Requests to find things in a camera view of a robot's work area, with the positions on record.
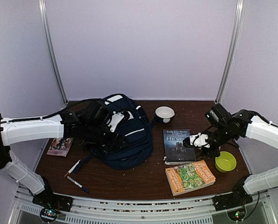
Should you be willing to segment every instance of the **book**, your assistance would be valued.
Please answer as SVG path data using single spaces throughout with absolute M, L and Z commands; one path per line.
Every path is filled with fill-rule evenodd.
M 204 160 L 166 168 L 167 179 L 173 196 L 198 190 L 215 183 Z
M 196 161 L 194 148 L 185 148 L 182 141 L 190 137 L 188 129 L 163 130 L 166 165 L 186 164 Z
M 48 149 L 47 155 L 58 155 L 58 156 L 66 157 L 72 143 L 73 143 L 73 138 L 53 139 L 52 142 L 51 142 L 51 145 Z

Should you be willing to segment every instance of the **robotic arm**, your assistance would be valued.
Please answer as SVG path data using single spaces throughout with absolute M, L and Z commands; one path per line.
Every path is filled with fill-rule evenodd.
M 119 122 L 129 113 L 112 113 L 106 101 L 92 100 L 86 109 L 77 113 L 60 112 L 36 118 L 10 119 L 0 114 L 0 170 L 26 186 L 36 202 L 45 208 L 70 210 L 71 198 L 55 195 L 46 178 L 34 173 L 10 150 L 16 142 L 44 138 L 78 137 L 89 144 L 100 144 L 105 150 L 117 151 L 124 144 L 124 136 L 115 133 Z
M 219 146 L 239 137 L 255 139 L 278 149 L 278 125 L 257 112 L 240 110 L 231 115 L 221 104 L 216 104 L 205 117 L 211 127 L 217 129 L 214 132 L 207 129 L 184 140 L 185 147 L 200 147 L 204 156 L 219 156 Z M 275 187 L 278 187 L 278 167 L 242 178 L 230 196 L 215 197 L 216 210 L 240 206 L 243 201 L 252 202 L 250 195 Z

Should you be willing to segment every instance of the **green bowl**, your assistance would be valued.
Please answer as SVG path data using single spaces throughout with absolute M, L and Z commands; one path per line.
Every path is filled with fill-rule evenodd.
M 215 158 L 215 167 L 222 173 L 234 170 L 236 167 L 236 159 L 229 152 L 220 152 L 220 156 Z

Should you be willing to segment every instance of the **white pen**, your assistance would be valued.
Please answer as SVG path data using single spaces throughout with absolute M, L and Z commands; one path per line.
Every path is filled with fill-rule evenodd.
M 71 174 L 71 172 L 73 172 L 73 170 L 76 168 L 76 166 L 79 164 L 80 160 L 78 160 L 78 162 L 76 162 L 76 164 L 66 173 L 66 175 L 64 175 L 64 177 L 67 177 Z
M 89 193 L 89 190 L 85 187 L 83 187 L 81 184 L 79 184 L 77 181 L 73 180 L 72 178 L 70 178 L 69 176 L 67 176 L 66 178 L 68 178 L 70 181 L 72 181 L 75 185 L 77 185 L 79 188 L 81 188 L 83 191 L 85 191 L 86 193 Z

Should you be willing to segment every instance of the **black backpack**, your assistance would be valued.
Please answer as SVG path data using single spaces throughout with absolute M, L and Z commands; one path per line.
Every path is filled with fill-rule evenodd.
M 115 170 L 122 170 L 139 165 L 153 152 L 152 124 L 143 108 L 124 94 L 113 94 L 103 100 L 113 112 L 117 112 L 118 108 L 127 109 L 129 119 L 120 122 L 115 129 L 115 132 L 125 136 L 127 145 L 117 152 L 108 152 L 98 144 L 91 146 L 91 154 L 80 160 L 73 171 L 75 174 L 86 161 L 94 157 Z

